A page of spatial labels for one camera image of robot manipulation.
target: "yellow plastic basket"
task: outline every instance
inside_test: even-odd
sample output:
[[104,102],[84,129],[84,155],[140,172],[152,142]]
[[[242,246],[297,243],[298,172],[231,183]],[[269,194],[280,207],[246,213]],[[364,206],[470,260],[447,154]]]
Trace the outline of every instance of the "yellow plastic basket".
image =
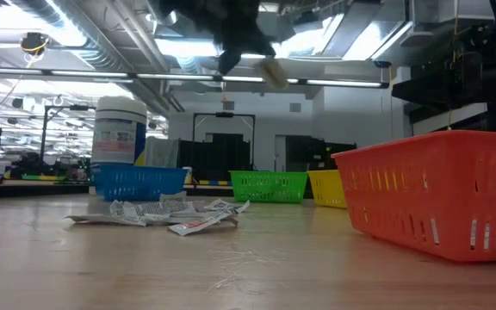
[[319,206],[347,208],[338,170],[309,171],[313,199]]

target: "workbench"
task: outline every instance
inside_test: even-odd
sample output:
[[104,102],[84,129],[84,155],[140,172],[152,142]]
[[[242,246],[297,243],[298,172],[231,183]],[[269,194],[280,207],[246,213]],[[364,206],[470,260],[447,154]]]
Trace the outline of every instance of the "workbench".
[[0,199],[0,309],[496,309],[496,263],[373,239],[313,201],[253,203],[238,228],[186,237],[63,220],[107,207],[89,195]]

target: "container label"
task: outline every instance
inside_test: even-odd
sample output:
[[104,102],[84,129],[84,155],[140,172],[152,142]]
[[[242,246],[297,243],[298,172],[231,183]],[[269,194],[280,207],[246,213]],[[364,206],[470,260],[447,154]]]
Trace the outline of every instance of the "container label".
[[92,161],[132,164],[135,161],[136,135],[136,122],[97,120]]

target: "red plastic basket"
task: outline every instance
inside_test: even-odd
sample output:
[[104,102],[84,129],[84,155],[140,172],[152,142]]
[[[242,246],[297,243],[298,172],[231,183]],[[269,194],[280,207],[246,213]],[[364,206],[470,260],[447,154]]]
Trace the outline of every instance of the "red plastic basket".
[[332,157],[357,230],[455,261],[496,261],[496,133],[431,133]]

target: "dark robotic arm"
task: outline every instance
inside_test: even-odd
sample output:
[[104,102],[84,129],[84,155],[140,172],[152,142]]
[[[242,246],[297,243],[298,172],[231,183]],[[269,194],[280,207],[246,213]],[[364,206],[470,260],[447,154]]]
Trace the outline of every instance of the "dark robotic arm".
[[176,11],[197,27],[214,35],[223,46],[219,70],[226,75],[240,61],[242,53],[275,57],[275,50],[256,24],[259,0],[148,0],[165,18]]

